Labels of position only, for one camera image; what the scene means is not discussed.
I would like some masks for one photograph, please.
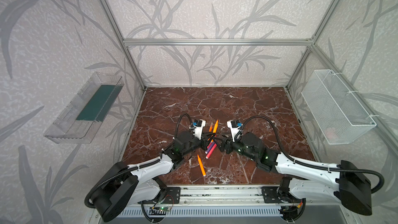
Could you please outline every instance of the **transparent tray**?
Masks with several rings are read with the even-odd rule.
[[[121,76],[95,72],[44,136],[58,144],[91,143],[123,85]]]
[[[329,144],[349,144],[376,126],[333,70],[314,70],[301,94]]]

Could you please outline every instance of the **white wire mesh basket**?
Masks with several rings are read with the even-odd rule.
[[[349,144],[376,126],[333,70],[314,70],[301,94],[329,144]]]

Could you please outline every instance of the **pink marker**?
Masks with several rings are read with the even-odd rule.
[[[211,148],[210,152],[207,154],[206,159],[209,159],[210,155],[213,153],[214,149],[216,148],[217,144],[214,142],[213,147]]]

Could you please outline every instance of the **brown marble tabletop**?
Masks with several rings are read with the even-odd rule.
[[[148,88],[134,124],[123,161],[140,163],[159,155],[170,142],[178,117],[187,112],[192,120],[206,120],[205,130],[219,119],[217,133],[228,132],[226,122],[244,122],[254,115],[265,115],[275,121],[286,151],[296,157],[314,160],[297,117],[282,87],[204,87]],[[182,119],[179,131],[186,130],[188,120]],[[265,147],[278,150],[272,128],[262,119],[253,119],[245,132],[260,137]],[[202,159],[203,177],[196,155]],[[279,184],[283,175],[267,173],[256,168],[250,159],[221,153],[217,148],[209,159],[202,149],[186,157],[177,170],[160,178],[167,185],[175,184]]]

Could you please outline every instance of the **leaf-patterned wallpaper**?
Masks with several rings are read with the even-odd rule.
[[[0,223],[82,223],[142,95],[98,0],[0,1]],[[43,136],[93,72],[125,86],[91,144]]]
[[[343,0],[317,45],[359,90],[378,114],[398,133],[397,54],[398,0]],[[362,223],[392,224],[398,219],[398,158],[371,130],[351,144],[329,145],[301,91],[315,69],[325,69],[312,54],[290,92],[315,142],[322,161],[341,159],[381,172],[385,186],[372,195],[373,215]],[[373,185],[377,179],[369,176]]]
[[[331,2],[107,1],[124,38],[229,39],[311,38]],[[130,47],[141,77],[153,86],[286,85],[303,50],[280,46]]]

